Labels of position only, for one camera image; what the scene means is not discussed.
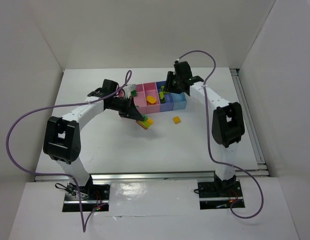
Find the orange lego plate stack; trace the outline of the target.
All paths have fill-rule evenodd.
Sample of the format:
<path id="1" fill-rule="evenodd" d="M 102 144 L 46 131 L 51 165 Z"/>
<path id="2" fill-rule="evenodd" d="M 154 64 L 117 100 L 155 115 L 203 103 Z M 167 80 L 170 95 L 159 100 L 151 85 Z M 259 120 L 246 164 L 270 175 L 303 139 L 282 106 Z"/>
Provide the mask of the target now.
<path id="1" fill-rule="evenodd" d="M 136 120 L 135 122 L 144 130 L 148 130 L 154 123 L 154 121 L 151 118 L 147 118 L 147 120 L 144 121 Z"/>

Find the dark green square lego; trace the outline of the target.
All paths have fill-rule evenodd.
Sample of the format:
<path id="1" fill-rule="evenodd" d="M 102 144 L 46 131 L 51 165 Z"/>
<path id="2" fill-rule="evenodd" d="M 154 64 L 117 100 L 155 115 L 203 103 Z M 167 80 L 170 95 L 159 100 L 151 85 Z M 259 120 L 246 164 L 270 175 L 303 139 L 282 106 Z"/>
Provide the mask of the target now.
<path id="1" fill-rule="evenodd" d="M 136 96 L 137 96 L 137 92 L 136 92 L 135 90 L 132 91 L 132 92 L 131 92 L 131 96 L 132 96 L 132 97 L 136 97 Z"/>

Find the yellow round flower lego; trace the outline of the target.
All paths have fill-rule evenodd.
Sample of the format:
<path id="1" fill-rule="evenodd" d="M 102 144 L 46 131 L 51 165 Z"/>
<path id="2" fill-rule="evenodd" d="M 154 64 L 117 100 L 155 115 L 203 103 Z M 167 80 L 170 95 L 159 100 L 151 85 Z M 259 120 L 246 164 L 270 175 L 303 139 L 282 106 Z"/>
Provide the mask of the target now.
<path id="1" fill-rule="evenodd" d="M 156 105 L 157 99 L 155 97 L 153 97 L 152 95 L 147 95 L 146 96 L 146 103 L 147 103 L 147 105 Z"/>

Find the lime lego with slope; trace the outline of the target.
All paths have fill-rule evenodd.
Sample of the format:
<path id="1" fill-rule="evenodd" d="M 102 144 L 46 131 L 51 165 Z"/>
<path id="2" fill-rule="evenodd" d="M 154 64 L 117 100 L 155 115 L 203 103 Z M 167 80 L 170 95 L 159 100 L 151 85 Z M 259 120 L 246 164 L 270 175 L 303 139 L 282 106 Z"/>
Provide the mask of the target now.
<path id="1" fill-rule="evenodd" d="M 164 99 L 165 98 L 165 95 L 162 91 L 159 92 L 159 98 L 160 99 Z"/>

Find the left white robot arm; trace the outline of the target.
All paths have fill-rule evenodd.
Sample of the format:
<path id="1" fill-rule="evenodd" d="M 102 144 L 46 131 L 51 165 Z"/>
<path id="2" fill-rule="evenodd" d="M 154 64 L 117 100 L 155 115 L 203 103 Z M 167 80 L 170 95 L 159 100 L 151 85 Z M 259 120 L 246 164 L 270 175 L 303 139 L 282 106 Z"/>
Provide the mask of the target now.
<path id="1" fill-rule="evenodd" d="M 135 90 L 134 84 L 119 89 L 117 82 L 105 79 L 102 87 L 87 95 L 84 105 L 61 117 L 48 119 L 43 152 L 60 165 L 68 175 L 70 184 L 74 187 L 78 185 L 82 193 L 93 191 L 94 185 L 80 159 L 81 130 L 105 110 L 116 111 L 121 118 L 143 121 L 145 117 L 138 111 L 132 96 Z"/>

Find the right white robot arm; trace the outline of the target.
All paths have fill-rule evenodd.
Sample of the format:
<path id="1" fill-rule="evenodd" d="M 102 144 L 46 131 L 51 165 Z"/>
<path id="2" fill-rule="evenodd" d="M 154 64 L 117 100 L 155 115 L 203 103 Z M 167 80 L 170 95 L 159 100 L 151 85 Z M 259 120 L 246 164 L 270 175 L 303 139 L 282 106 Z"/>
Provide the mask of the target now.
<path id="1" fill-rule="evenodd" d="M 235 162 L 238 144 L 245 133 L 243 111 L 240 103 L 230 102 L 213 91 L 200 76 L 194 76 L 186 61 L 174 62 L 174 71 L 167 73 L 164 90 L 188 96 L 205 106 L 207 136 L 212 137 L 218 147 L 220 158 L 216 159 L 212 186 L 207 194 L 230 191 L 236 184 Z"/>

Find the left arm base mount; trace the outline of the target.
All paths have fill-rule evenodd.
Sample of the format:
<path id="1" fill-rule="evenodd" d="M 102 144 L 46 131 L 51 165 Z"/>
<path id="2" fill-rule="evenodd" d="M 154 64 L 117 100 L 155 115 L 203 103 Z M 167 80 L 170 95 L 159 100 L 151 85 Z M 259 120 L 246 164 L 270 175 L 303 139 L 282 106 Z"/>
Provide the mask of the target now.
<path id="1" fill-rule="evenodd" d="M 80 212 L 79 193 L 74 185 L 70 183 L 67 185 L 56 183 L 55 188 L 65 191 L 62 207 L 63 213 Z M 109 183 L 103 183 L 94 185 L 90 193 L 81 192 L 82 211 L 91 212 L 93 209 L 96 209 L 96 212 L 108 212 L 110 189 L 111 185 Z"/>

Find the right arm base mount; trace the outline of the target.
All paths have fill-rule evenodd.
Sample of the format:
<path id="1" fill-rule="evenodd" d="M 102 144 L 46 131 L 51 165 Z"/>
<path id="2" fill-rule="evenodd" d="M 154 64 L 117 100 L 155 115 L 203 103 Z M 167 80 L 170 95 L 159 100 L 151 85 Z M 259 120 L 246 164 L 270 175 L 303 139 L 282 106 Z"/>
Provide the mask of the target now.
<path id="1" fill-rule="evenodd" d="M 199 207 L 201 210 L 229 209 L 231 204 L 233 208 L 245 208 L 242 187 L 239 181 L 235 185 L 218 191 L 213 182 L 198 182 L 197 188 L 193 190 L 199 197 Z"/>

